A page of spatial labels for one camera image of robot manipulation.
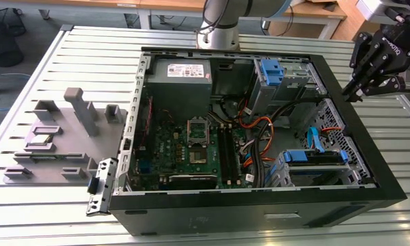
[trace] trash can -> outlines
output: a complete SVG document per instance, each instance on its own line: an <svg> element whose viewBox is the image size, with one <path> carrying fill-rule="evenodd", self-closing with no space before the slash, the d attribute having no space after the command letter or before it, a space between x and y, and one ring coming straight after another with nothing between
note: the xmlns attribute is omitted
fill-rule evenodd
<svg viewBox="0 0 410 246"><path fill-rule="evenodd" d="M9 32L8 26L0 23L0 67L12 67L24 59L15 37Z"/></svg>
<svg viewBox="0 0 410 246"><path fill-rule="evenodd" d="M0 23L8 26L9 32L15 37L25 34L27 28L21 21L19 9L0 9Z"/></svg>

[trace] sticker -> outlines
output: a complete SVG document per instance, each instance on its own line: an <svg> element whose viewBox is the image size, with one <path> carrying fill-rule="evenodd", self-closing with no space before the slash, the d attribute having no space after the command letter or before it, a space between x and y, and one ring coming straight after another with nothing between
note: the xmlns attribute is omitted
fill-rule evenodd
<svg viewBox="0 0 410 246"><path fill-rule="evenodd" d="M204 65L171 64L167 70L168 77L204 78Z"/></svg>
<svg viewBox="0 0 410 246"><path fill-rule="evenodd" d="M253 182L254 176L252 174L246 174L246 181Z"/></svg>
<svg viewBox="0 0 410 246"><path fill-rule="evenodd" d="M265 214L265 219L289 219L289 218L301 218L296 213L293 214Z"/></svg>
<svg viewBox="0 0 410 246"><path fill-rule="evenodd" d="M137 7L136 4L117 4L117 6L120 6L120 7L132 7L132 8Z"/></svg>
<svg viewBox="0 0 410 246"><path fill-rule="evenodd" d="M246 114L249 114L249 115L252 114L252 110L250 109L245 108L244 111L246 112Z"/></svg>

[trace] ram slot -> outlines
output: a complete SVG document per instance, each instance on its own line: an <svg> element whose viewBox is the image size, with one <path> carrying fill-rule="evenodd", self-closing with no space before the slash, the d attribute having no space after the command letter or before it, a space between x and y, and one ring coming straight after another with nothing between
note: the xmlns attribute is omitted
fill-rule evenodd
<svg viewBox="0 0 410 246"><path fill-rule="evenodd" d="M229 175L232 181L236 183L238 180L238 169L237 169L237 160L236 160L236 144L233 139L233 132L229 128L225 129L225 144L226 144L226 160L229 166Z"/></svg>
<svg viewBox="0 0 410 246"><path fill-rule="evenodd" d="M226 144L225 144L225 130L224 129L218 129L217 141L218 141L221 181L222 183L228 183L228 181L230 180L230 177L229 177L228 155L226 155L228 151L226 151Z"/></svg>

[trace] gray carpet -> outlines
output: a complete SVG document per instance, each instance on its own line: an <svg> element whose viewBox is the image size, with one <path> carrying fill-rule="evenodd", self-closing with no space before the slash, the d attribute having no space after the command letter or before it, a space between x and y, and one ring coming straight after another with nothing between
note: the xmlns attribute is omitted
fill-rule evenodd
<svg viewBox="0 0 410 246"><path fill-rule="evenodd" d="M47 52L47 49L57 35L63 24L73 24L79 26L99 26L117 28L140 28L140 21L136 15L116 14L116 13L92 13L92 12L72 12L72 11L52 11L51 19L47 21L41 18L37 10L23 9L23 22L28 32L16 38L20 48L24 52L24 62L12 68L0 68L1 73L25 73L32 74L37 64ZM160 19L152 18L152 27L160 30L193 31L200 27L201 18L188 17L181 26L184 17L175 17L167 20L167 24L160 24ZM240 32L242 34L262 35L260 22L240 21ZM23 76L3 76L0 77L0 109L7 109L12 106L16 97L27 83ZM0 111L0 123L7 115L7 111Z"/></svg>

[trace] slotted metal tabletop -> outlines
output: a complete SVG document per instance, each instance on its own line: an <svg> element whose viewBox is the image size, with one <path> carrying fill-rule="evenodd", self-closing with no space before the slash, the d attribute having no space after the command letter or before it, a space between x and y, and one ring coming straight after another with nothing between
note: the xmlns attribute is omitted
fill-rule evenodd
<svg viewBox="0 0 410 246"><path fill-rule="evenodd" d="M342 86L353 43L241 35L241 49L324 55ZM68 87L81 87L96 108L127 109L135 91L141 47L195 48L191 32L75 27L60 31L0 126L0 245L83 245L160 242L164 245L410 245L410 104L405 97L366 98L354 103L409 199L373 210L333 228L132 237L113 216L87 217L85 187L19 187L3 183L12 153L24 146L37 100L59 107Z"/></svg>

